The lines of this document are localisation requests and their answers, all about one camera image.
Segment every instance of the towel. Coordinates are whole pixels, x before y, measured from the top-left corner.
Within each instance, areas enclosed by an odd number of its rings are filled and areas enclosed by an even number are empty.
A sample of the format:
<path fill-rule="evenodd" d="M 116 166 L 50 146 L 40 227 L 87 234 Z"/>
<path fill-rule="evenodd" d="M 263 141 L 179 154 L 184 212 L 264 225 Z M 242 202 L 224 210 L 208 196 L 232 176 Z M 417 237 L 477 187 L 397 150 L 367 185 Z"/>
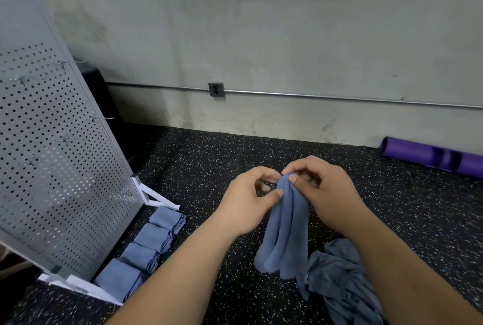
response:
<path fill-rule="evenodd" d="M 126 247 L 119 260 L 151 275 L 157 268 L 159 256 L 157 250 L 132 242 Z"/>
<path fill-rule="evenodd" d="M 307 269 L 309 204 L 288 181 L 288 176 L 282 176 L 277 184 L 277 188 L 284 190 L 284 196 L 272 208 L 263 242 L 255 256 L 255 268 L 261 273 L 278 270 L 281 279 L 297 277 L 303 287 Z"/>
<path fill-rule="evenodd" d="M 362 260 L 347 238 L 325 244 L 326 254 L 314 251 L 305 283 L 309 291 L 323 295 L 335 325 L 383 324 L 379 303 Z"/>
<path fill-rule="evenodd" d="M 94 283 L 119 302 L 125 302 L 144 282 L 141 272 L 119 259 L 111 260 Z"/>
<path fill-rule="evenodd" d="M 186 223 L 186 216 L 180 212 L 175 212 L 167 206 L 160 206 L 156 212 L 149 217 L 149 223 L 173 231 L 175 235 L 183 228 Z"/>
<path fill-rule="evenodd" d="M 168 251 L 172 241 L 173 233 L 170 230 L 150 223 L 145 224 L 134 238 L 135 243 L 150 249 L 155 249 L 160 254 Z"/>

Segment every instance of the blue towel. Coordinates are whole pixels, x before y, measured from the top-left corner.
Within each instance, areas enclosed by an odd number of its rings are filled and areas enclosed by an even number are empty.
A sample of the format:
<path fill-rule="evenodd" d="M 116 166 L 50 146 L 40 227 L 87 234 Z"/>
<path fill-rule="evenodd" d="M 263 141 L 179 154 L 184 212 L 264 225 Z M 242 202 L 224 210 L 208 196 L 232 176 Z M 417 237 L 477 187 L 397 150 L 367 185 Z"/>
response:
<path fill-rule="evenodd" d="M 326 254 L 310 256 L 305 282 L 323 295 L 335 325 L 383 324 L 383 309 L 366 275 L 362 260 L 347 238 L 325 244 Z"/>
<path fill-rule="evenodd" d="M 119 259 L 113 259 L 94 280 L 94 283 L 119 302 L 125 302 L 144 282 L 141 272 Z"/>
<path fill-rule="evenodd" d="M 150 249 L 155 249 L 160 254 L 168 251 L 172 241 L 173 233 L 170 230 L 150 223 L 145 224 L 134 238 L 135 243 Z"/>
<path fill-rule="evenodd" d="M 126 247 L 119 260 L 151 275 L 157 268 L 159 256 L 157 250 L 132 242 Z"/>
<path fill-rule="evenodd" d="M 281 279 L 297 277 L 297 282 L 303 286 L 307 269 L 309 204 L 288 181 L 288 176 L 282 176 L 277 184 L 277 188 L 284 190 L 284 196 L 272 208 L 263 242 L 255 256 L 255 268 L 261 273 L 279 270 Z"/>
<path fill-rule="evenodd" d="M 156 212 L 149 217 L 149 223 L 173 231 L 175 235 L 186 223 L 186 216 L 180 212 L 169 209 L 167 206 L 160 206 Z"/>

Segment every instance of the perforated metal panel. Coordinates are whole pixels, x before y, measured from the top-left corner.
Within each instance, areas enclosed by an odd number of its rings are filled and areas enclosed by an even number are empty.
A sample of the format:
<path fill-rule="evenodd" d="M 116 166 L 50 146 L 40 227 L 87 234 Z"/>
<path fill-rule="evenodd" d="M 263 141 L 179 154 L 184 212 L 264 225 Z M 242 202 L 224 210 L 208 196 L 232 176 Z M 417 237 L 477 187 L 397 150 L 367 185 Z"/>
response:
<path fill-rule="evenodd" d="M 0 21 L 0 241 L 91 279 L 142 198 L 42 0 L 0 0 Z"/>

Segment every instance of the concrete wall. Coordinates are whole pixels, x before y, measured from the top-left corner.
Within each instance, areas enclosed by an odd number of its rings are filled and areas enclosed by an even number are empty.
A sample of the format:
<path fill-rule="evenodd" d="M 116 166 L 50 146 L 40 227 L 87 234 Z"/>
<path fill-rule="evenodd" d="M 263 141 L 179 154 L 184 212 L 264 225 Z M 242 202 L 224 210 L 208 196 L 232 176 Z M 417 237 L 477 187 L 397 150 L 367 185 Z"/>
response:
<path fill-rule="evenodd" d="M 483 0 L 46 0 L 107 81 L 483 104 Z M 127 121 L 483 153 L 483 110 L 112 87 Z"/>

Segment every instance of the finger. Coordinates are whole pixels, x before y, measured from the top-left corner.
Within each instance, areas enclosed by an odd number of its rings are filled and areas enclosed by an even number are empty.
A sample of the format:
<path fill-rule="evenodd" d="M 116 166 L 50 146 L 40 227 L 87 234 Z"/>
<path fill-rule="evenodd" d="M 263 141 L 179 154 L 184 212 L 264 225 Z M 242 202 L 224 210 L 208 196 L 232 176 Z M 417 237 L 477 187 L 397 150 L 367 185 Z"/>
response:
<path fill-rule="evenodd" d="M 330 163 L 321 158 L 309 156 L 289 163 L 281 173 L 286 175 L 295 171 L 309 170 L 313 174 L 317 174 L 322 179 L 327 176 L 329 165 Z"/>
<path fill-rule="evenodd" d="M 281 175 L 277 171 L 265 166 L 254 167 L 245 172 L 244 175 L 248 176 L 253 181 L 265 180 L 267 182 L 278 182 L 281 178 Z"/>
<path fill-rule="evenodd" d="M 258 202 L 260 203 L 260 208 L 263 210 L 263 213 L 265 214 L 270 208 L 277 204 L 283 195 L 283 189 L 275 189 L 274 191 L 265 195 L 263 198 L 258 198 Z"/>
<path fill-rule="evenodd" d="M 271 187 L 269 187 L 268 185 L 265 185 L 263 182 L 255 182 L 255 189 L 261 190 L 267 193 L 271 190 Z"/>
<path fill-rule="evenodd" d="M 320 190 L 311 186 L 311 184 L 306 182 L 304 179 L 297 175 L 290 175 L 288 181 L 290 181 L 308 200 L 317 200 Z"/>

